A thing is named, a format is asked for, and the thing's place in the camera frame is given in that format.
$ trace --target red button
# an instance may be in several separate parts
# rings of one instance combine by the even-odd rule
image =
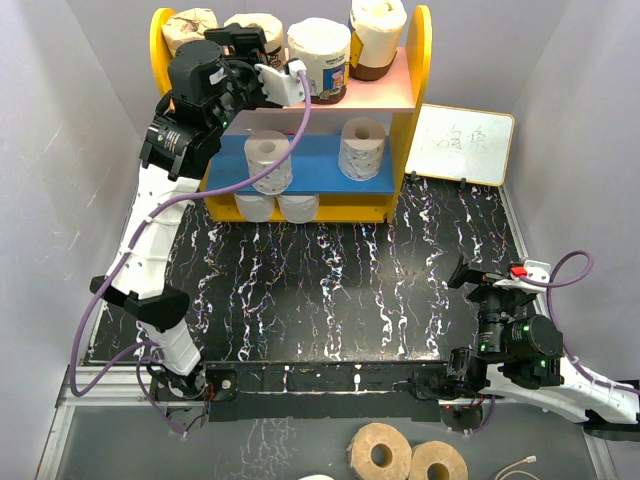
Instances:
[[[514,277],[526,277],[527,271],[524,267],[511,267],[511,274]]]

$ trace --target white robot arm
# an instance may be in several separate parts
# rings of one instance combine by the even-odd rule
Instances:
[[[233,24],[208,30],[205,37],[180,47],[169,65],[173,90],[158,104],[147,130],[135,202],[108,271],[115,276],[103,295],[135,316],[162,349],[163,373],[150,373],[180,396],[198,393],[194,370],[200,352],[184,320],[189,297],[165,284],[165,272],[187,202],[173,203],[156,215],[150,212],[197,191],[220,150],[220,137],[241,110],[292,106],[305,95],[301,61],[289,62],[285,72],[264,64],[262,29]],[[140,235],[141,224],[146,227]],[[94,293],[105,278],[92,280]]]
[[[543,315],[513,317],[516,307],[546,293],[545,284],[551,281],[553,273],[546,263],[525,260],[503,277],[475,270],[461,257],[448,283],[452,288],[467,282],[478,285],[467,297],[480,305],[478,351],[452,352],[449,387],[455,390],[466,385],[474,395],[504,396],[550,410],[574,423],[596,422],[598,430],[615,425],[610,430],[637,435],[637,390],[579,364],[564,351],[563,335],[551,319]],[[486,372],[486,377],[478,372]]]

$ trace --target whiteboard frame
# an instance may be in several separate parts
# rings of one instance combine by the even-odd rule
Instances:
[[[474,112],[474,113],[485,113],[485,114],[489,114],[489,115],[500,115],[500,116],[504,116],[504,117],[510,117],[511,118],[511,131],[509,132],[509,144],[507,146],[507,157],[505,159],[504,162],[504,169],[502,171],[502,179],[500,180],[500,183],[486,183],[486,182],[475,182],[475,181],[471,181],[469,179],[466,179],[467,182],[472,183],[473,185],[486,185],[488,187],[500,187],[504,184],[504,181],[506,180],[507,177],[507,165],[509,164],[509,158],[511,157],[511,144],[513,143],[513,132],[515,131],[515,127],[516,127],[516,119],[513,115],[511,115],[510,113],[504,113],[504,112],[490,112],[490,111],[486,111],[486,110],[474,110],[471,108],[461,108],[461,107],[449,107],[446,105],[433,105],[431,103],[423,103],[422,107],[434,107],[434,108],[444,108],[447,110],[460,110],[460,111],[464,111],[464,112]],[[426,113],[426,110],[421,110],[421,114]],[[418,118],[418,124],[416,125],[416,128],[418,128],[420,119]],[[418,132],[414,133],[413,136],[413,141],[416,141],[416,134]],[[409,156],[407,158],[407,167],[405,168],[405,173],[411,175],[415,170],[410,170],[409,169],[409,159],[411,158],[411,148],[413,148],[413,144],[411,145],[410,149],[409,149]],[[460,182],[462,181],[462,178],[455,178],[455,177],[446,177],[446,176],[441,176],[441,175],[427,175],[427,174],[420,174],[417,173],[416,171],[416,175],[419,177],[427,177],[427,178],[438,178],[441,180],[452,180],[454,182]]]

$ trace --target yellow shelf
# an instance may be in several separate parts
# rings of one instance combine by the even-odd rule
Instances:
[[[245,222],[233,195],[205,199],[209,212],[218,222]],[[323,223],[383,223],[387,200],[382,195],[320,195],[315,222]],[[286,221],[277,206],[270,222]]]
[[[173,15],[173,10],[161,8],[156,11],[149,34],[151,67],[160,94],[171,89],[167,68],[171,54],[164,41],[162,25]],[[431,13],[429,8],[419,5],[414,10],[409,25],[406,48],[399,48],[389,73],[376,82],[359,82],[351,79],[347,85],[347,95],[334,105],[314,105],[314,112],[394,112],[389,132],[393,164],[393,195],[323,194],[316,222],[380,223],[393,219],[398,196],[404,180],[404,169],[409,158],[420,108],[429,81],[431,64]],[[290,111],[301,111],[301,105]],[[262,112],[282,113],[281,109],[261,109]],[[206,189],[207,178],[202,181]],[[211,216],[216,221],[245,221],[236,207],[233,195],[223,195],[206,200]],[[276,210],[273,222],[283,222],[284,218]]]

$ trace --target paper roll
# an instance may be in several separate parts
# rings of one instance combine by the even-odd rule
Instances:
[[[278,195],[280,212],[287,222],[307,223],[316,218],[318,195]]]
[[[401,0],[352,0],[349,20],[359,39],[351,51],[352,63],[355,58],[356,69],[360,65],[369,69],[385,68],[380,76],[384,75],[395,58],[407,21]]]
[[[338,166],[352,180],[365,181],[380,171],[384,155],[384,127],[371,118],[353,118],[342,129]]]
[[[307,67],[314,103],[336,103],[347,92],[351,32],[325,18],[307,18],[287,32],[289,58]]]
[[[382,465],[371,458],[375,447],[385,454]],[[411,446],[398,430],[370,423],[358,430],[348,448],[349,464],[360,480],[404,480],[411,469]]]
[[[249,175],[254,176],[277,161],[289,147],[286,135],[273,130],[263,130],[251,135],[244,144]],[[274,172],[253,184],[258,192],[278,195],[284,192],[293,180],[291,156]]]
[[[429,469],[436,480],[469,480],[464,458],[447,443],[427,442],[413,449],[409,480],[428,480]]]
[[[238,13],[224,22],[224,26],[238,23],[241,27],[262,27],[267,37],[267,62],[270,67],[282,70],[286,62],[284,29],[282,22],[269,13]]]
[[[266,222],[276,208],[274,197],[267,195],[234,194],[240,215],[248,222]]]
[[[162,26],[162,33],[171,55],[185,43],[204,40],[204,31],[218,28],[218,20],[210,8],[192,8],[169,17]]]

